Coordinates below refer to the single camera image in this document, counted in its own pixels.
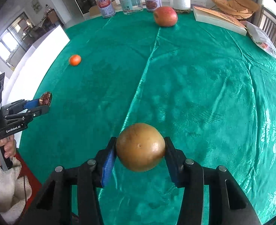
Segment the wooden railing bench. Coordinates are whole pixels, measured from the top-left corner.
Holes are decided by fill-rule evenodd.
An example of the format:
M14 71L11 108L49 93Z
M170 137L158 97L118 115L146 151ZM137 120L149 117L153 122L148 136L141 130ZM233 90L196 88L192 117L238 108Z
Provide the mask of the wooden railing bench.
M276 15L263 5L261 6L258 27L267 34L276 47Z

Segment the cardboard box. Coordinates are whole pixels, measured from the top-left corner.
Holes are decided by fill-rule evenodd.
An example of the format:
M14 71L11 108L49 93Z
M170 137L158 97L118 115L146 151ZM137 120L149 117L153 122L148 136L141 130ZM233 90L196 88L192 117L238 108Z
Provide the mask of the cardboard box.
M89 9L89 16L90 16L90 17L93 17L93 16L98 16L98 15L101 15L98 6L97 6L97 5L92 6L92 7Z

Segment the clear glass jar teal label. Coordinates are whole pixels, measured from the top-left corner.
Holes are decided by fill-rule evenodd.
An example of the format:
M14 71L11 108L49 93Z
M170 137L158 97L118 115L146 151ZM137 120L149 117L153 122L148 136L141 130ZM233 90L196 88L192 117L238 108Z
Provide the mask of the clear glass jar teal label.
M143 10L142 0L119 0L124 14L129 15Z

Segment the dark water chestnut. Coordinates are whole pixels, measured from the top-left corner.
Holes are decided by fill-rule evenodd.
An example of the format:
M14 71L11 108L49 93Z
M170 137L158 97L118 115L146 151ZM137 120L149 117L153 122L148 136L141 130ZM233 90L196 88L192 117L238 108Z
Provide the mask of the dark water chestnut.
M38 100L40 106L50 106L51 101L52 93L50 91L43 93Z

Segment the white fluffy sleeve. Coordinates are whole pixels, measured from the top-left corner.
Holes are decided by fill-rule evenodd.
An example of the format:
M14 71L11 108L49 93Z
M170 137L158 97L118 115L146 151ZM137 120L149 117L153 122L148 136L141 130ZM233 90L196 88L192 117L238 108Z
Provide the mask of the white fluffy sleeve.
M22 164L16 158L11 169L0 167L0 215L7 224L18 221L32 195L28 177L20 177L21 171Z

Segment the white snack bag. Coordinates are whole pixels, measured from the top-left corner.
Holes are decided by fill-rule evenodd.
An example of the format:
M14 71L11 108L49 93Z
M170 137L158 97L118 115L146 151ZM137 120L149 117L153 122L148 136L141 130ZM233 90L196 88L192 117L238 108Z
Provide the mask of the white snack bag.
M276 48L268 35L262 29L248 21L244 21L243 24L247 28L247 32L252 41L264 52L276 59Z

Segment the white rectangular box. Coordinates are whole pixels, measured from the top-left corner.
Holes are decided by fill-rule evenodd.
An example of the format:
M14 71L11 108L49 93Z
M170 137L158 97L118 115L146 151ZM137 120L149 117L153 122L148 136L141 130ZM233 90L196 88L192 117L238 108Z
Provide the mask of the white rectangular box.
M5 76L2 105L17 100L34 100L50 67L70 41L59 25L43 35L22 57L12 75Z

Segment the left red-label tin can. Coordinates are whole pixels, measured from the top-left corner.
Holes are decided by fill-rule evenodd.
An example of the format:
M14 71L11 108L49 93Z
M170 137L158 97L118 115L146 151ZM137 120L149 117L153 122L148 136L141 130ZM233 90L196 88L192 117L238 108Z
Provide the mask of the left red-label tin can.
M111 0L95 0L95 2L103 18L109 18L116 14Z

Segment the red apple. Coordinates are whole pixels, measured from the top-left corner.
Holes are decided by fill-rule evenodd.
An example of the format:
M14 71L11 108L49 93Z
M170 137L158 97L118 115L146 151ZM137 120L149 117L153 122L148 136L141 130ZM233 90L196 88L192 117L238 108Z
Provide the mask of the red apple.
M175 10L168 6L159 7L153 12L154 20L160 27L172 27L178 22Z

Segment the green satin tablecloth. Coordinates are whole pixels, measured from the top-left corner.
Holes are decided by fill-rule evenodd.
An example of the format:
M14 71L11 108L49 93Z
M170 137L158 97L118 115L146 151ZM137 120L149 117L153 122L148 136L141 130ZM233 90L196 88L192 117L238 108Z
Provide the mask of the green satin tablecloth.
M97 17L70 42L38 88L50 111L22 133L19 153L40 182L94 157L143 122L188 158L224 165L261 222L276 216L276 59L250 37L181 14L160 27L147 11ZM69 64L72 55L82 61Z

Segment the yellow-green round fruit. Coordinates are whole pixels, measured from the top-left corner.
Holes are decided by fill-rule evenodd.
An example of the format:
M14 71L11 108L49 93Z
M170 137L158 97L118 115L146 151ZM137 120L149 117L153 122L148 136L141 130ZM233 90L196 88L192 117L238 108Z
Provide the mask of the yellow-green round fruit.
M165 155L165 141L158 130L146 123L135 123L123 130L116 141L116 153L128 170L146 172Z

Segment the orange lounge chair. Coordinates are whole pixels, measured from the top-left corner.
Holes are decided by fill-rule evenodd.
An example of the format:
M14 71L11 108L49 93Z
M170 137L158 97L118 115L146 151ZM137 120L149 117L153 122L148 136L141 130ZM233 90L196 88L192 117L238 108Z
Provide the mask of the orange lounge chair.
M233 16L237 20L250 18L260 8L260 5L252 0L212 0L212 2L222 12Z

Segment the small mandarin orange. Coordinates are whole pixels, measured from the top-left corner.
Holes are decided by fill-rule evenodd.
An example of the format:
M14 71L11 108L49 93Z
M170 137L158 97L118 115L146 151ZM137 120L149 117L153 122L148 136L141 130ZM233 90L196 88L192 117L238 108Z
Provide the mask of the small mandarin orange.
M69 64L72 65L72 66L77 66L81 63L82 61L82 58L75 54L75 55L72 55L70 58L69 58Z

